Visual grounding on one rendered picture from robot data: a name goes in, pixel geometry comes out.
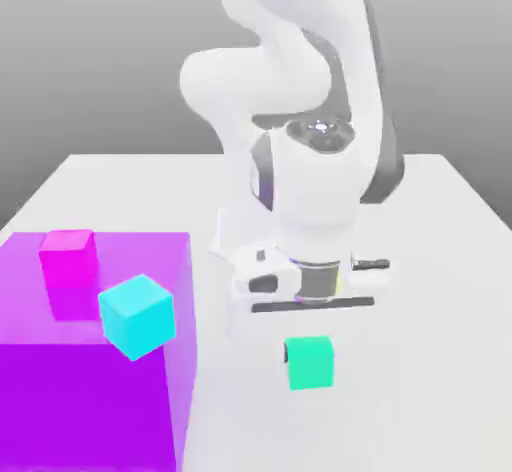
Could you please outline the small cyan cube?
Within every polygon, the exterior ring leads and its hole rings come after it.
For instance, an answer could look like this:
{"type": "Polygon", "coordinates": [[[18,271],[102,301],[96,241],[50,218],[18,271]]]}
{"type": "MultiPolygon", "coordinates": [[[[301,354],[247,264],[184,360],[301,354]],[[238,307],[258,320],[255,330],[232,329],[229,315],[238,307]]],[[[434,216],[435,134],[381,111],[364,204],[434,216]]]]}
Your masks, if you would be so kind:
{"type": "Polygon", "coordinates": [[[177,335],[173,295],[139,274],[98,295],[104,336],[136,361],[177,335]]]}

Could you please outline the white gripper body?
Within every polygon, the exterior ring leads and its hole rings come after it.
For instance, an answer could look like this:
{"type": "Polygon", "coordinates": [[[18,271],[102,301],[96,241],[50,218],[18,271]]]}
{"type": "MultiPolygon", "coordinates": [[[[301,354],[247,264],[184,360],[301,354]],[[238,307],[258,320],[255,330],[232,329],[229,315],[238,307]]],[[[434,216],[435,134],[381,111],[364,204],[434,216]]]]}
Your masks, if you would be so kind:
{"type": "Polygon", "coordinates": [[[232,340],[332,336],[373,323],[392,305],[390,295],[338,297],[323,303],[250,297],[229,304],[227,336],[232,340]]]}

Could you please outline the large purple box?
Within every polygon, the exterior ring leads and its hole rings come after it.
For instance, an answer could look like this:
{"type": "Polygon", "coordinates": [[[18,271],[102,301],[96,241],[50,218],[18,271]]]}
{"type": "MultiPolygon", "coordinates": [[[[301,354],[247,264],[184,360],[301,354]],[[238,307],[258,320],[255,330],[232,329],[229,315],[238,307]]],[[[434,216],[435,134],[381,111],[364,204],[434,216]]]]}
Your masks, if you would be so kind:
{"type": "Polygon", "coordinates": [[[100,289],[142,273],[173,297],[175,338],[136,361],[95,316],[54,317],[43,239],[0,244],[0,472],[182,472],[197,370],[189,235],[96,236],[100,289]]]}

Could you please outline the small magenta cube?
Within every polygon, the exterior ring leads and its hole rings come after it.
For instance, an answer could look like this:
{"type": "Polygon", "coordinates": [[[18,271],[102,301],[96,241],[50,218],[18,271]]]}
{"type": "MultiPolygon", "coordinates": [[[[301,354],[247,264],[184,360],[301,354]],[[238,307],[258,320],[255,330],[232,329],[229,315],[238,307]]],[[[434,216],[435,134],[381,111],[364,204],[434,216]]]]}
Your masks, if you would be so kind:
{"type": "Polygon", "coordinates": [[[54,317],[98,319],[98,256],[91,229],[52,230],[39,248],[44,282],[54,317]]]}

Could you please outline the small green cube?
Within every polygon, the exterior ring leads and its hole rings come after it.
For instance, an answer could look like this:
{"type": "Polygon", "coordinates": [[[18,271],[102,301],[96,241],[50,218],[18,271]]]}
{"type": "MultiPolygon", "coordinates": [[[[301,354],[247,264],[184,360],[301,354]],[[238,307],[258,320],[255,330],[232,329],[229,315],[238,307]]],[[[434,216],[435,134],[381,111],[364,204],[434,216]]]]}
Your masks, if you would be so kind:
{"type": "Polygon", "coordinates": [[[284,352],[292,391],[333,386],[334,347],[329,337],[287,338],[284,352]]]}

